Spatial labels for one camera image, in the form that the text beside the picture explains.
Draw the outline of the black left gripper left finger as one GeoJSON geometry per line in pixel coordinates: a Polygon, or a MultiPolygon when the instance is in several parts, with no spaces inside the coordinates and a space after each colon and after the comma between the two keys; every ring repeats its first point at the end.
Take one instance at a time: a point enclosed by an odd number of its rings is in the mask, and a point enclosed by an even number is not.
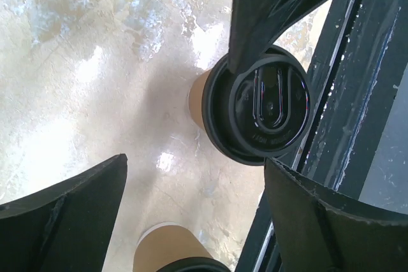
{"type": "Polygon", "coordinates": [[[128,173],[125,154],[1,205],[1,271],[101,271],[128,173]]]}

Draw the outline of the black plastic cup lid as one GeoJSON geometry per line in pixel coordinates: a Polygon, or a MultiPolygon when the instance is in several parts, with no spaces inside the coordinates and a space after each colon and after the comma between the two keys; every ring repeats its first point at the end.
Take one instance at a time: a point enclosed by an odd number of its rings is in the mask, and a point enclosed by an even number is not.
{"type": "Polygon", "coordinates": [[[230,269],[213,258],[188,257],[171,262],[157,272],[230,272],[230,269]]]}

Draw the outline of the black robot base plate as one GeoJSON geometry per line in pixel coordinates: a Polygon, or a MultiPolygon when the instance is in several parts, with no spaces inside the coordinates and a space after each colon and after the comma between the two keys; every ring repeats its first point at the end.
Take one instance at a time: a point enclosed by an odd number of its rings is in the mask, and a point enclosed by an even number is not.
{"type": "Polygon", "coordinates": [[[315,99],[282,161],[381,208],[407,211],[407,0],[330,0],[307,74],[315,99]]]}

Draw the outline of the brown paper cup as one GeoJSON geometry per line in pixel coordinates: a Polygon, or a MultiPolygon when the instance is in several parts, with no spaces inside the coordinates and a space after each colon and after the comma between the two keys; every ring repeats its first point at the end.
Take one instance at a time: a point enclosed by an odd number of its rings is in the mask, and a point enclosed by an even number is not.
{"type": "Polygon", "coordinates": [[[211,255],[189,229],[174,222],[161,222],[147,229],[138,240],[133,271],[158,271],[189,257],[211,255]]]}
{"type": "Polygon", "coordinates": [[[203,115],[201,110],[202,104],[202,97],[203,97],[203,90],[207,81],[207,78],[210,74],[211,70],[207,70],[202,73],[199,77],[195,79],[193,82],[191,89],[188,94],[187,98],[187,105],[190,117],[194,121],[194,123],[201,129],[205,129],[203,123],[203,115]]]}

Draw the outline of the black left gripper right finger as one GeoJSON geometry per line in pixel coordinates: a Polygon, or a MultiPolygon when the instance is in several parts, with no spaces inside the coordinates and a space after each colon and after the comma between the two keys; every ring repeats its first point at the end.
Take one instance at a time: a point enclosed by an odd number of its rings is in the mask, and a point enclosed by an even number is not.
{"type": "Polygon", "coordinates": [[[265,192],[285,271],[407,271],[407,215],[265,161],[265,192]]]}

